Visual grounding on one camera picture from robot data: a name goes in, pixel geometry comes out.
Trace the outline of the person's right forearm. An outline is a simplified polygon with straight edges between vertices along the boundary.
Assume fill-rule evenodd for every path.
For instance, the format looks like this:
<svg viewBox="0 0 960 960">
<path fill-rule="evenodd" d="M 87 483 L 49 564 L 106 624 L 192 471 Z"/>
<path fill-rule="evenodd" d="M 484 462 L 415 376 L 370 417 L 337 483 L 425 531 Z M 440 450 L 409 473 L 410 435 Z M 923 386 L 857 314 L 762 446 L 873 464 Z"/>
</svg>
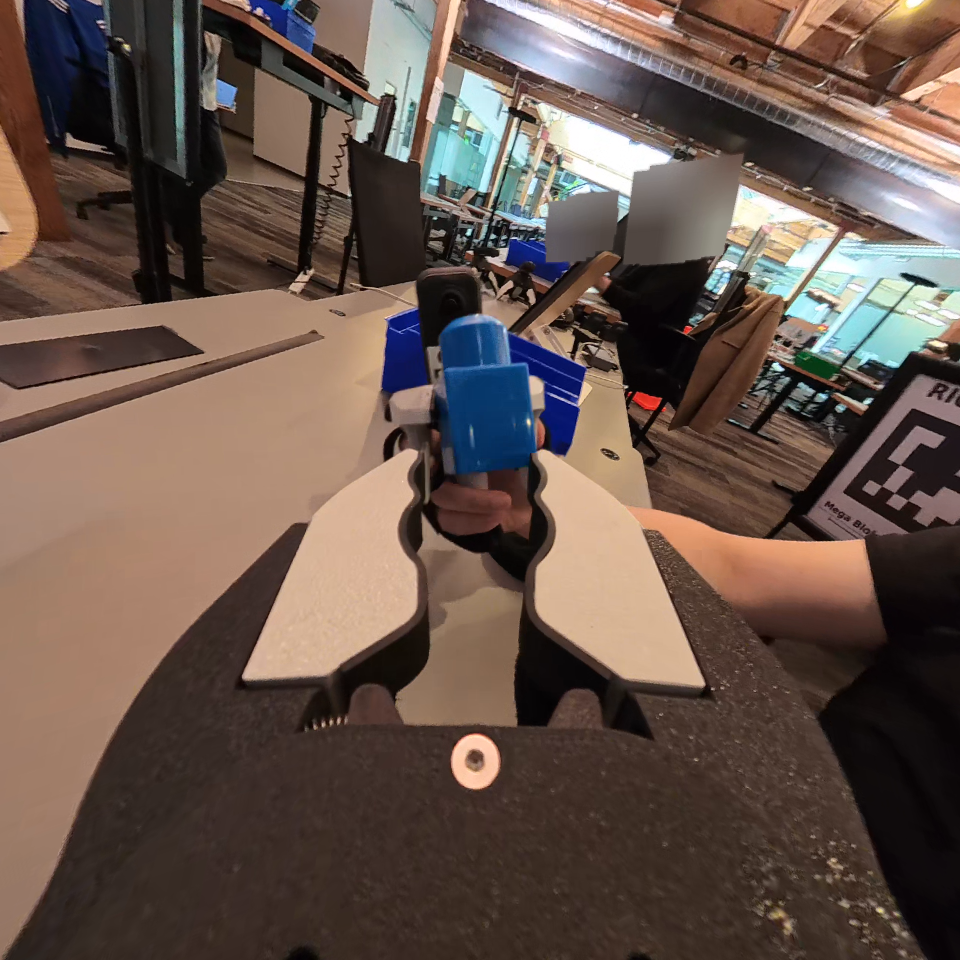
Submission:
<svg viewBox="0 0 960 960">
<path fill-rule="evenodd" d="M 663 536 L 758 636 L 836 649 L 887 642 L 864 541 L 741 536 L 666 511 L 629 511 Z"/>
</svg>

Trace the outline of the blue jacket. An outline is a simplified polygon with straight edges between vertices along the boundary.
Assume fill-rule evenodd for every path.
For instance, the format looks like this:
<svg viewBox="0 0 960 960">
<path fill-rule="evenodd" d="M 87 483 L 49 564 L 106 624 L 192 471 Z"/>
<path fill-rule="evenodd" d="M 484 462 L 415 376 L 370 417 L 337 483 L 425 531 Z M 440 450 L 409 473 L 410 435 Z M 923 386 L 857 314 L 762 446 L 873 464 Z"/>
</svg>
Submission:
<svg viewBox="0 0 960 960">
<path fill-rule="evenodd" d="M 115 152 L 102 2 L 25 1 L 23 25 L 48 143 L 66 153 L 72 138 Z"/>
</svg>

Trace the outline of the blue mega block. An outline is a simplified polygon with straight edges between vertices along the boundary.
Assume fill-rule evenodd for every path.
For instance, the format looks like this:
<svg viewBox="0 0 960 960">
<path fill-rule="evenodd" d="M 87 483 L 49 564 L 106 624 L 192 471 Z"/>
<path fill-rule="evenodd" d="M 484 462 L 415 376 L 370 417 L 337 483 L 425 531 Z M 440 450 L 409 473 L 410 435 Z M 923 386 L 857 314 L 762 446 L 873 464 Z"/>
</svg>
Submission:
<svg viewBox="0 0 960 960">
<path fill-rule="evenodd" d="M 454 319 L 438 337 L 438 358 L 445 474 L 480 488 L 490 472 L 527 469 L 539 448 L 539 415 L 531 409 L 529 368 L 512 360 L 507 327 L 481 314 Z"/>
</svg>

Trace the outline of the small blue bin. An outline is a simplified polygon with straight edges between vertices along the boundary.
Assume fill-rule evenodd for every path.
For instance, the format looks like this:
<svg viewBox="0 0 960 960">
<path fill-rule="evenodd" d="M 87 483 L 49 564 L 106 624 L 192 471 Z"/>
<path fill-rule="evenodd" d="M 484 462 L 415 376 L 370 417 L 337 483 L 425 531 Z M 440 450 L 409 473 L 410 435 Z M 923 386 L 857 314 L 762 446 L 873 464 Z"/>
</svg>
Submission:
<svg viewBox="0 0 960 960">
<path fill-rule="evenodd" d="M 270 29 L 292 42 L 307 54 L 313 52 L 316 28 L 294 1 L 249 1 L 250 11 L 270 25 Z"/>
</svg>

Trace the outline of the standing desk with wooden top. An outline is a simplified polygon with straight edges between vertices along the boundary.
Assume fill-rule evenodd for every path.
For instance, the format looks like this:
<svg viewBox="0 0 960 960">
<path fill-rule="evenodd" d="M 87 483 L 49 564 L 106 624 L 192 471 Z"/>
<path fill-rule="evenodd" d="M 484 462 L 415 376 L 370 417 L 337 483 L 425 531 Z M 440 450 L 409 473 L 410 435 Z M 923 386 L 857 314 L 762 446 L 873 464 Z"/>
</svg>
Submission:
<svg viewBox="0 0 960 960">
<path fill-rule="evenodd" d="M 293 273 L 294 286 L 305 287 L 310 283 L 342 295 L 350 265 L 353 234 L 347 235 L 343 245 L 338 280 L 323 277 L 313 265 L 314 249 L 320 236 L 317 213 L 323 126 L 330 109 L 343 114 L 350 121 L 357 121 L 364 105 L 379 106 L 379 101 L 362 85 L 273 30 L 260 14 L 222 1 L 204 1 L 202 12 L 203 26 L 230 41 L 240 61 L 308 97 L 309 128 L 296 260 L 292 263 L 270 257 L 268 263 Z"/>
</svg>

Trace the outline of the black panel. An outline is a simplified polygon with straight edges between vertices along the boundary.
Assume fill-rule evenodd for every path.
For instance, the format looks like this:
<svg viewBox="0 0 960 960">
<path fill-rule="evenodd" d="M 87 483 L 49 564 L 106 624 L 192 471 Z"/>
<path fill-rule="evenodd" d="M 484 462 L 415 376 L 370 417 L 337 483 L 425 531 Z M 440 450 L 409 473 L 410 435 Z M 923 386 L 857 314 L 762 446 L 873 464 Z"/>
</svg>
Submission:
<svg viewBox="0 0 960 960">
<path fill-rule="evenodd" d="M 426 270 L 420 164 L 356 140 L 347 154 L 360 283 L 414 282 Z"/>
</svg>

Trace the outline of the black flat plate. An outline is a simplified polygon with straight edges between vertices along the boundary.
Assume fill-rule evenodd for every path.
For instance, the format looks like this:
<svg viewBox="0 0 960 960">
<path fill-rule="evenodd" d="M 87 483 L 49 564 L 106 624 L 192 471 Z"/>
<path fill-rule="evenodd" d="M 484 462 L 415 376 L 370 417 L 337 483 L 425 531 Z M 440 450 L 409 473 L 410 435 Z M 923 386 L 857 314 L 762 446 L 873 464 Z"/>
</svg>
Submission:
<svg viewBox="0 0 960 960">
<path fill-rule="evenodd" d="M 14 342 L 1 346 L 1 381 L 29 389 L 203 353 L 163 325 Z"/>
</svg>

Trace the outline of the person's right hand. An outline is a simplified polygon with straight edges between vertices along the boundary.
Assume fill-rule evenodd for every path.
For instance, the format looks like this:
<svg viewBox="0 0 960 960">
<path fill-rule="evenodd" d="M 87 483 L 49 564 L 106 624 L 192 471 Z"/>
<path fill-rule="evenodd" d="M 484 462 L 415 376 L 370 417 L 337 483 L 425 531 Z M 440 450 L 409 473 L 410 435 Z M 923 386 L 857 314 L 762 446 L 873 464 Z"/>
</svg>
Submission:
<svg viewBox="0 0 960 960">
<path fill-rule="evenodd" d="M 465 486 L 453 479 L 433 490 L 438 528 L 450 536 L 487 534 L 500 528 L 508 534 L 528 539 L 532 507 L 526 468 L 491 471 L 486 487 Z"/>
</svg>

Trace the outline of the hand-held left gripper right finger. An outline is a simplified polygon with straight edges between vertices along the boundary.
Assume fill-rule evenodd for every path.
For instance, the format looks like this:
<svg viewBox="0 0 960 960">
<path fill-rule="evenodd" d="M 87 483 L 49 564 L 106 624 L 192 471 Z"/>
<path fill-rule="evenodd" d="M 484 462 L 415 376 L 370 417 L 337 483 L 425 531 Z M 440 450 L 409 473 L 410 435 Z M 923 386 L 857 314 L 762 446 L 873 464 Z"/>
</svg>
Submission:
<svg viewBox="0 0 960 960">
<path fill-rule="evenodd" d="M 605 726 L 643 725 L 635 694 L 703 697 L 707 678 L 642 523 L 546 450 L 532 455 L 529 481 L 518 720 L 546 721 L 574 690 L 597 698 Z"/>
</svg>

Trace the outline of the blue plastic bin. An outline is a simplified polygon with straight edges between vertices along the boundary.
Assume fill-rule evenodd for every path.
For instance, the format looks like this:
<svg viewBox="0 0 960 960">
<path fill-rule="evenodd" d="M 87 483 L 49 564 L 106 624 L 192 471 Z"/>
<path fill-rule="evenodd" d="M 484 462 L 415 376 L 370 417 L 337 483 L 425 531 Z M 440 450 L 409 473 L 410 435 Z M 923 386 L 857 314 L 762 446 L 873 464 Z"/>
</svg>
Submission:
<svg viewBox="0 0 960 960">
<path fill-rule="evenodd" d="M 544 384 L 542 419 L 550 434 L 549 448 L 559 456 L 570 451 L 579 419 L 586 368 L 522 336 L 510 333 L 510 357 L 526 363 L 529 373 Z M 386 319 L 381 390 L 387 394 L 429 383 L 418 308 Z"/>
<path fill-rule="evenodd" d="M 518 238 L 510 239 L 504 262 L 516 268 L 522 267 L 524 263 L 532 263 L 532 275 L 548 283 L 557 282 L 571 266 L 568 261 L 548 260 L 546 243 Z"/>
</svg>

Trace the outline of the wooden post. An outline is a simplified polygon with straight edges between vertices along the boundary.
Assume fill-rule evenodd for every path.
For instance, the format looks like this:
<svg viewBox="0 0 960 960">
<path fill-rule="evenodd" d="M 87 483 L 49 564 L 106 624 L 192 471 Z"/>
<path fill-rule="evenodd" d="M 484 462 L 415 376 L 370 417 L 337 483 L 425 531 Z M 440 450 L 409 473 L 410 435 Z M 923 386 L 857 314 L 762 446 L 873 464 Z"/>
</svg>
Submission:
<svg viewBox="0 0 960 960">
<path fill-rule="evenodd" d="M 71 239 L 52 167 L 18 3 L 1 2 L 1 125 L 37 215 L 38 240 Z"/>
</svg>

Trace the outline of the marker sign board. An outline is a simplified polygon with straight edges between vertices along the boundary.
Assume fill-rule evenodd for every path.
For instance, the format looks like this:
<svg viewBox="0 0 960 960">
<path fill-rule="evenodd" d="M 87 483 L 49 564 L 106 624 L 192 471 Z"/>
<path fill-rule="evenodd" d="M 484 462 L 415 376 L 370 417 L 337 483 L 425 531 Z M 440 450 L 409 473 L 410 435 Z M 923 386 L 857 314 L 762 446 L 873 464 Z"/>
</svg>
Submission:
<svg viewBox="0 0 960 960">
<path fill-rule="evenodd" d="M 909 354 L 766 534 L 861 541 L 959 522 L 959 364 Z"/>
</svg>

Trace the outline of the tan coat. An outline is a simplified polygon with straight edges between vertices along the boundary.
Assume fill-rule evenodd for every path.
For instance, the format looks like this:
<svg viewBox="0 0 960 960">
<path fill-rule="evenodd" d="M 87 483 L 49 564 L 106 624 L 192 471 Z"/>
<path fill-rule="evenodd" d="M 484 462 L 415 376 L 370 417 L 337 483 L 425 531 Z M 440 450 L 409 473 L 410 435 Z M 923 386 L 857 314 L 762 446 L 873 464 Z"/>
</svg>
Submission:
<svg viewBox="0 0 960 960">
<path fill-rule="evenodd" d="M 746 287 L 735 308 L 715 310 L 694 329 L 702 349 L 669 432 L 691 430 L 711 434 L 734 413 L 760 373 L 785 310 L 779 294 Z"/>
</svg>

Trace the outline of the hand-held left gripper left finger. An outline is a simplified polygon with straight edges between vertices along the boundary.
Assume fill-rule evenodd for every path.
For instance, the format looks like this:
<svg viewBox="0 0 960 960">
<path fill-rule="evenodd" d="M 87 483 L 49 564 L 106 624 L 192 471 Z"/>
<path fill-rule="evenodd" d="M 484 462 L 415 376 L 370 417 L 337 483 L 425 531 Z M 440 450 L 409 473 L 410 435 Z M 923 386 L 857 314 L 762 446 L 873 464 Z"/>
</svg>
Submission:
<svg viewBox="0 0 960 960">
<path fill-rule="evenodd" d="M 354 691 L 407 688 L 429 657 L 425 456 L 406 449 L 310 519 L 242 672 L 248 688 L 320 690 L 333 713 Z"/>
</svg>

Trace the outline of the person's black clothing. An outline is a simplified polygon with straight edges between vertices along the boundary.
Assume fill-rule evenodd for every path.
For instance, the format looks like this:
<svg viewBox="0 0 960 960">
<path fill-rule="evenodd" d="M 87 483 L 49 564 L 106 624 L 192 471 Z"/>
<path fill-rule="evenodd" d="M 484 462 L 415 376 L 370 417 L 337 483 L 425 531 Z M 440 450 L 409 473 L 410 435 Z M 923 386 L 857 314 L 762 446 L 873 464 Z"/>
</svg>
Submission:
<svg viewBox="0 0 960 960">
<path fill-rule="evenodd" d="M 959 957 L 959 531 L 867 538 L 886 642 L 822 729 L 927 958 Z"/>
</svg>

